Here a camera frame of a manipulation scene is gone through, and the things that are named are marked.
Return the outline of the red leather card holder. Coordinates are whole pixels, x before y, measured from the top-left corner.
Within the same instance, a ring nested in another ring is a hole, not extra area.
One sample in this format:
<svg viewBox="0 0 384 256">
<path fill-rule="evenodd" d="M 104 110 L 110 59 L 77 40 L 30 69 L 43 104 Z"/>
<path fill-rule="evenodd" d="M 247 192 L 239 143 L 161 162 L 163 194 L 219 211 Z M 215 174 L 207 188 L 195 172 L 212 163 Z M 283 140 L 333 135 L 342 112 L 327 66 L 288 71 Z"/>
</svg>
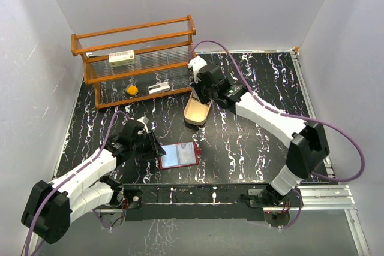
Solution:
<svg viewBox="0 0 384 256">
<path fill-rule="evenodd" d="M 201 149 L 195 142 L 169 144 L 161 147 L 165 155 L 160 157 L 161 170 L 198 165 Z"/>
</svg>

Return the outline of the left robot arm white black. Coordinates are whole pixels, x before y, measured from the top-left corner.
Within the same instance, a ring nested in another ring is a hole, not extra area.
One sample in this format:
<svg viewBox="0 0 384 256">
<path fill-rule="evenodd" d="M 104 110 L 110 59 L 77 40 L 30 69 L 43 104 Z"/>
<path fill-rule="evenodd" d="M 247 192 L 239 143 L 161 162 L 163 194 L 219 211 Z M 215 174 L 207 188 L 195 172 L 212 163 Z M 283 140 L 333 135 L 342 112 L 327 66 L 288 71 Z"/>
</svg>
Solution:
<svg viewBox="0 0 384 256">
<path fill-rule="evenodd" d="M 71 223 L 102 206 L 118 207 L 124 200 L 121 184 L 110 174 L 122 163 L 165 155 L 144 118 L 129 120 L 122 131 L 77 167 L 49 183 L 41 180 L 31 190 L 21 223 L 49 244 L 56 243 Z"/>
</svg>

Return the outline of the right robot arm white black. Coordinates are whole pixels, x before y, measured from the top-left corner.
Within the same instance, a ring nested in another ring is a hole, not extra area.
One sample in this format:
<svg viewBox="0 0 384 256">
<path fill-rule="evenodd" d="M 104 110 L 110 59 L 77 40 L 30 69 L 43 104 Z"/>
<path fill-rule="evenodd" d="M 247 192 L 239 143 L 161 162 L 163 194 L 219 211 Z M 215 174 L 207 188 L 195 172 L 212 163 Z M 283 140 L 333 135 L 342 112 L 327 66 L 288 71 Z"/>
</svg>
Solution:
<svg viewBox="0 0 384 256">
<path fill-rule="evenodd" d="M 289 192 L 309 178 L 329 155 L 329 145 L 322 124 L 315 121 L 289 118 L 264 100 L 256 100 L 245 85 L 231 83 L 217 65 L 203 59 L 190 61 L 191 87 L 202 104 L 211 101 L 223 109 L 246 118 L 274 135 L 287 148 L 286 161 L 280 172 L 254 201 L 281 206 Z"/>
</svg>

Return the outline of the beige oval tray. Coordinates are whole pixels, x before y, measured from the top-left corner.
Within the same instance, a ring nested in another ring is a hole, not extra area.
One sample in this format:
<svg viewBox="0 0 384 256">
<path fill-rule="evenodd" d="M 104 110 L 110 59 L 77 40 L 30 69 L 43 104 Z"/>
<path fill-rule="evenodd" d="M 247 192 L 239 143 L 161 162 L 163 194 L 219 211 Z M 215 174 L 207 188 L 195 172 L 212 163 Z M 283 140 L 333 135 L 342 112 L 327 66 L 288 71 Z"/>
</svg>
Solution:
<svg viewBox="0 0 384 256">
<path fill-rule="evenodd" d="M 187 124 L 201 126 L 207 121 L 212 101 L 207 104 L 201 103 L 193 93 L 190 94 L 184 109 L 184 120 Z"/>
</svg>

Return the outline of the white stapler-like object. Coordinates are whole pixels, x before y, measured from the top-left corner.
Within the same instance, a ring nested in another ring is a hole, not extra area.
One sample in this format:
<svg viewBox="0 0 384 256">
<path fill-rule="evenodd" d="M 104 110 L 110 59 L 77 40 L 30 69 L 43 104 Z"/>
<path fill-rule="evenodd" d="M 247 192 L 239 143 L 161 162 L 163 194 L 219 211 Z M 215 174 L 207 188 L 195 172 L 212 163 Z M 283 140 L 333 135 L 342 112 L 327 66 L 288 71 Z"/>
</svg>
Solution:
<svg viewBox="0 0 384 256">
<path fill-rule="evenodd" d="M 168 82 L 162 82 L 152 86 L 148 86 L 148 94 L 150 95 L 160 94 L 163 92 L 167 92 L 169 90 L 170 90 L 170 85 Z"/>
</svg>

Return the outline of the yellow square object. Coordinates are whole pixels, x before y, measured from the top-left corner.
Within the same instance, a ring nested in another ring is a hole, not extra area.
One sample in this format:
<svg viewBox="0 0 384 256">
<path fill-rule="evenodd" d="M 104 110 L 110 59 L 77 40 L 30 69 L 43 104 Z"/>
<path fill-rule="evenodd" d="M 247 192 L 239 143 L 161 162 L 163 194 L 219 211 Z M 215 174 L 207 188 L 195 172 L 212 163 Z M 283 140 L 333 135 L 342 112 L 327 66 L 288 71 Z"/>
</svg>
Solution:
<svg viewBox="0 0 384 256">
<path fill-rule="evenodd" d="M 128 88 L 126 88 L 126 93 L 130 96 L 135 96 L 138 93 L 138 88 L 135 85 L 130 85 Z"/>
</svg>

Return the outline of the wooden shelf rack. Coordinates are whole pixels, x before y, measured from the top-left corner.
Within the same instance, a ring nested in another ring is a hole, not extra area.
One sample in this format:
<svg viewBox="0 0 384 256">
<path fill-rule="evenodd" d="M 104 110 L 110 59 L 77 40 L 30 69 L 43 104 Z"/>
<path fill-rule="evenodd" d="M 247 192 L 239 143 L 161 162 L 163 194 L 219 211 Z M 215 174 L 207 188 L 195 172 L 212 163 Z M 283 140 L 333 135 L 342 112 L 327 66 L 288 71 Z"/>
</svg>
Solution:
<svg viewBox="0 0 384 256">
<path fill-rule="evenodd" d="M 187 68 L 196 26 L 191 15 L 176 19 L 73 34 L 70 49 L 83 61 L 83 81 L 92 86 L 97 109 L 191 92 Z M 136 63 L 111 67 L 109 54 L 134 50 Z M 148 86 L 168 82 L 170 90 L 148 94 Z M 135 85 L 130 96 L 126 88 Z"/>
</svg>

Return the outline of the white red box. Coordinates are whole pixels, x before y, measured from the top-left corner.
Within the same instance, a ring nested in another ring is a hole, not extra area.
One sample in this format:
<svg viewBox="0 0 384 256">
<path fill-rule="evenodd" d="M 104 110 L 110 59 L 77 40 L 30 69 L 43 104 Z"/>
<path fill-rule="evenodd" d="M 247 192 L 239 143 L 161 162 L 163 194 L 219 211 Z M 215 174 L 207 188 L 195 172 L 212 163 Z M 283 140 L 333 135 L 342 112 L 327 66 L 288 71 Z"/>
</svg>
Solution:
<svg viewBox="0 0 384 256">
<path fill-rule="evenodd" d="M 134 50 L 115 52 L 109 54 L 109 64 L 111 67 L 120 67 L 136 63 Z"/>
</svg>

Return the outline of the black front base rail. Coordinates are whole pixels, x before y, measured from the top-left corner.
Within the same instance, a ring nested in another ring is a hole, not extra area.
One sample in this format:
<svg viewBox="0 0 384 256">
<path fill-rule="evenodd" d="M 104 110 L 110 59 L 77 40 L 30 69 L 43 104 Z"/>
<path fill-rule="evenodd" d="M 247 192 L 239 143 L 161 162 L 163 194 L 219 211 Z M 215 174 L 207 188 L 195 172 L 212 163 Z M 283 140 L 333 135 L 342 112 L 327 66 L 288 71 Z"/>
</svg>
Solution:
<svg viewBox="0 0 384 256">
<path fill-rule="evenodd" d="M 263 207 L 242 199 L 265 184 L 125 184 L 127 221 L 155 219 L 246 219 L 263 221 Z"/>
</svg>

